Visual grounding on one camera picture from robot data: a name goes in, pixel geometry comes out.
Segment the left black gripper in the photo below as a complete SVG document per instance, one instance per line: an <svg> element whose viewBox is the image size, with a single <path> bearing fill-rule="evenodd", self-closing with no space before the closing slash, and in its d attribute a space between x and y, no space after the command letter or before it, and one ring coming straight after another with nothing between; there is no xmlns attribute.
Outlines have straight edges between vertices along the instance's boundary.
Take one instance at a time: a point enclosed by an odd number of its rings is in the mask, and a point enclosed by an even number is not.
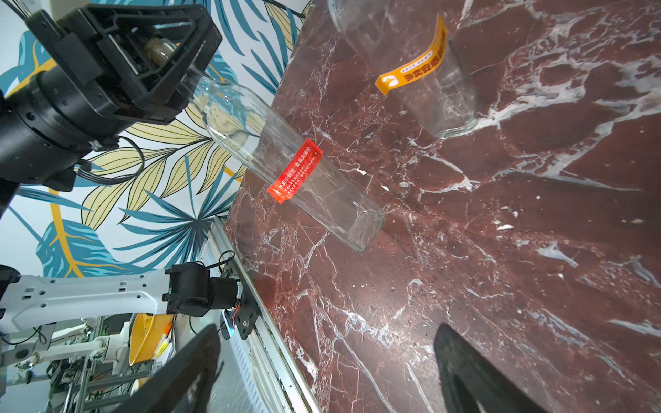
<svg viewBox="0 0 661 413"><path fill-rule="evenodd" d="M174 120L222 42L201 4L88 4L28 26L56 62L25 88L28 150L89 150L136 122Z"/></svg>

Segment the glass bottle with black cap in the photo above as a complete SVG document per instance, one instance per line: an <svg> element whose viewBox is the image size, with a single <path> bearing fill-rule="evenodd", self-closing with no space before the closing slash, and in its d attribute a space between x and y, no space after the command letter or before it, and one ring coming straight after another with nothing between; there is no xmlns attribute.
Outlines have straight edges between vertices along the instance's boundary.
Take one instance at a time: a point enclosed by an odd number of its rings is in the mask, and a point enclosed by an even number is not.
<svg viewBox="0 0 661 413"><path fill-rule="evenodd" d="M203 70L193 74L197 82L189 105L199 113L203 127L216 143L260 177L268 191L309 138L296 132L250 89L215 80ZM324 151L298 193L284 203L293 203L359 252L368 249L385 218L366 190L339 170Z"/></svg>

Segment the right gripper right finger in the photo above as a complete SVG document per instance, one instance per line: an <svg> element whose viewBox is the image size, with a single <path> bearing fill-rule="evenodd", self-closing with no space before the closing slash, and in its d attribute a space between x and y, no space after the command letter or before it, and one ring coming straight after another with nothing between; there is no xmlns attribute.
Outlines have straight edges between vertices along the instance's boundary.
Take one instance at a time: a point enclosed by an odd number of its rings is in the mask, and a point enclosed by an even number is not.
<svg viewBox="0 0 661 413"><path fill-rule="evenodd" d="M448 412L542 412L448 324L439 326L434 352Z"/></svg>

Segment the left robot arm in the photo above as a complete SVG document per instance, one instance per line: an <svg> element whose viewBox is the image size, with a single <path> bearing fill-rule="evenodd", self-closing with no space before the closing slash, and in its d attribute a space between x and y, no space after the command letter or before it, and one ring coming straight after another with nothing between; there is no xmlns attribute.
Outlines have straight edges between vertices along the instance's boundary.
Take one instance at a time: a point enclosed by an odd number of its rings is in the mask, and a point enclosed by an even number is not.
<svg viewBox="0 0 661 413"><path fill-rule="evenodd" d="M56 192L77 179L119 187L146 168L146 154L125 174L94 172L89 154L118 151L137 123L166 125L192 99L192 72L203 72L222 37L200 4L88 4L55 21L44 10L24 23L54 60L1 98L1 207L19 190ZM115 275L48 278L1 272L1 331L41 329L72 318L113 313L201 317L240 305L240 280L214 277L201 263Z"/></svg>

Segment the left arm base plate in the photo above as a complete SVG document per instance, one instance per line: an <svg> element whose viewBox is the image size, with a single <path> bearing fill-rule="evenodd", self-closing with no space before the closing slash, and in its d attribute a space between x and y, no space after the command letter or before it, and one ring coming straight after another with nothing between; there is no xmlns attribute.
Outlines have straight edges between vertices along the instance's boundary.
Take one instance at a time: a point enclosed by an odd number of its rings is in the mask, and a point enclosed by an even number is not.
<svg viewBox="0 0 661 413"><path fill-rule="evenodd" d="M227 341L234 335L246 340L262 316L254 287L234 251L224 251L220 255L220 269L222 278L238 280L240 288L240 297L236 306L222 313L220 333Z"/></svg>

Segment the red bottle label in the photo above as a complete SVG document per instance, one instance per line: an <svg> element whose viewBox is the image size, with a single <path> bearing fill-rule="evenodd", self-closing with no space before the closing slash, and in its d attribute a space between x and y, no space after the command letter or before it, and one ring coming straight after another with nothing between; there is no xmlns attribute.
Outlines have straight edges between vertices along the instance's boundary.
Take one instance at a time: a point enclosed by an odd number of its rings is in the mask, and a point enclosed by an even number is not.
<svg viewBox="0 0 661 413"><path fill-rule="evenodd" d="M322 158L323 151L311 139L307 139L284 172L269 186L268 193L280 204L291 200Z"/></svg>

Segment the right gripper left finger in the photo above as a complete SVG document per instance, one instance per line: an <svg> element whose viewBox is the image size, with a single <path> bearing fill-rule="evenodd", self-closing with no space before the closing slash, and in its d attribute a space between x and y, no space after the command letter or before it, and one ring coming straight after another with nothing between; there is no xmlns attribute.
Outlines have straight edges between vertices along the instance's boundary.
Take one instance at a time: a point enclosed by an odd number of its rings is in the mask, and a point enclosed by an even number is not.
<svg viewBox="0 0 661 413"><path fill-rule="evenodd" d="M220 366L220 338L207 325L116 412L194 412L208 410Z"/></svg>

